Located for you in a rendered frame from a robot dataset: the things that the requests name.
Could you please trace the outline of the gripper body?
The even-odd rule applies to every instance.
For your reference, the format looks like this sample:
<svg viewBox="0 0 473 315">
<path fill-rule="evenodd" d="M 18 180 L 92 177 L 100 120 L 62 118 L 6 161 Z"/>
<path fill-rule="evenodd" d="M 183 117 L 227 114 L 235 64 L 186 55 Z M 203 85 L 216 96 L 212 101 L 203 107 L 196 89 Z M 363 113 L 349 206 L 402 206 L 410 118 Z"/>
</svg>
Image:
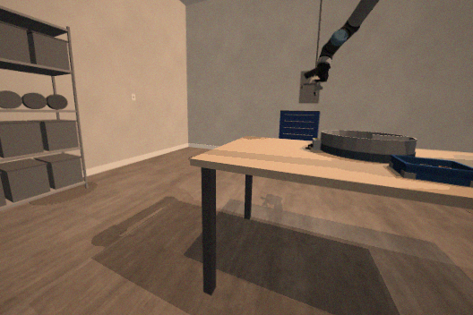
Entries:
<svg viewBox="0 0 473 315">
<path fill-rule="evenodd" d="M 328 73 L 329 69 L 331 69 L 330 64 L 319 63 L 319 64 L 317 65 L 317 67 L 318 67 L 318 66 L 320 67 L 320 70 L 316 71 L 316 76 L 318 76 L 318 78 L 322 78 L 322 79 L 320 79 L 320 80 L 318 80 L 318 81 L 320 81 L 320 82 L 327 81 L 327 79 L 328 79 L 328 77 L 329 77 L 329 74 L 327 74 L 327 73 Z M 325 73 L 325 72 L 326 72 L 326 73 Z M 322 76 L 322 77 L 321 77 L 321 76 Z"/>
</svg>

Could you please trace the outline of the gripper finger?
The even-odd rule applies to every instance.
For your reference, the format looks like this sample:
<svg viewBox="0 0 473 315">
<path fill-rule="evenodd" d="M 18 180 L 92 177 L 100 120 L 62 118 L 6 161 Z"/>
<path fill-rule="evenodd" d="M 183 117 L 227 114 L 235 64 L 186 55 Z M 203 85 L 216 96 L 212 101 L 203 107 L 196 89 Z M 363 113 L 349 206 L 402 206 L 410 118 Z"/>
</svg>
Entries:
<svg viewBox="0 0 473 315">
<path fill-rule="evenodd" d="M 321 89 L 323 89 L 323 86 L 321 86 L 321 83 L 319 81 L 316 81 L 314 85 L 314 94 L 316 95 L 317 90 Z"/>
<path fill-rule="evenodd" d="M 312 82 L 312 81 L 315 81 L 315 80 L 319 80 L 318 76 L 316 76 L 316 72 L 313 72 L 312 76 L 311 76 L 311 79 L 309 81 L 309 84 Z"/>
</svg>

